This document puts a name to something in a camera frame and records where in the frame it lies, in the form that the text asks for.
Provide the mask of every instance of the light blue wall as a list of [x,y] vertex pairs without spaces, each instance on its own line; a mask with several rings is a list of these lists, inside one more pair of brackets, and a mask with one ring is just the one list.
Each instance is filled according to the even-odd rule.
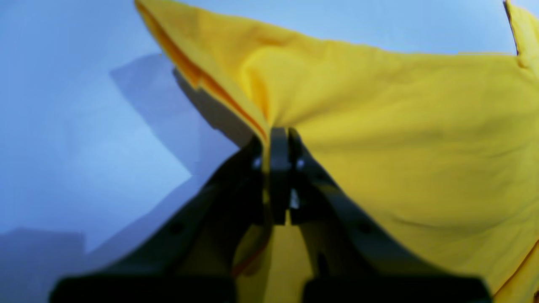
[[[515,53],[501,0],[188,3],[393,51]],[[514,3],[539,15],[539,2]],[[81,233],[90,253],[172,193],[146,232],[129,234],[105,262],[236,150],[178,90],[160,52],[132,0],[0,0],[0,233]]]

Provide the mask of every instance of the yellow cloth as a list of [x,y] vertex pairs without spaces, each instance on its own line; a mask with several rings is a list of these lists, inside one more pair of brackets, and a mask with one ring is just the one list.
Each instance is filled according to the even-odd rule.
[[[483,277],[498,303],[532,302],[539,21],[528,11],[508,3],[518,56],[442,56],[318,40],[177,2],[136,5],[190,85],[266,148],[271,127],[295,127],[344,192],[409,250]],[[275,231],[264,302],[300,300],[311,275],[301,241],[297,229]]]

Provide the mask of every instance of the white surface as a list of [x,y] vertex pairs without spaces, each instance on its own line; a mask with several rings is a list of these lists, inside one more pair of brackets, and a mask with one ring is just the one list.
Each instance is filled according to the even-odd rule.
[[[515,53],[501,0],[188,3],[399,52]],[[539,13],[539,2],[514,3]],[[82,232],[93,251],[191,178],[196,163],[217,167],[234,152],[213,134],[212,154],[201,156],[204,126],[170,63],[144,61],[160,52],[132,0],[0,0],[0,232]],[[126,66],[132,74],[114,79]],[[124,80],[138,86],[119,88]],[[152,108],[154,99],[169,108]]]

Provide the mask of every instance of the yellow fabric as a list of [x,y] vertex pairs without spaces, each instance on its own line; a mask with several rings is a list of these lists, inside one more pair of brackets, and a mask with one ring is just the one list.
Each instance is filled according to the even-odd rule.
[[[483,277],[498,303],[533,301],[539,22],[529,12],[508,3],[518,56],[442,56],[318,40],[177,2],[136,5],[190,85],[241,117],[266,150],[271,127],[295,127],[409,250]],[[275,231],[266,293],[243,302],[300,301],[312,274],[298,261],[301,241],[292,227]]]

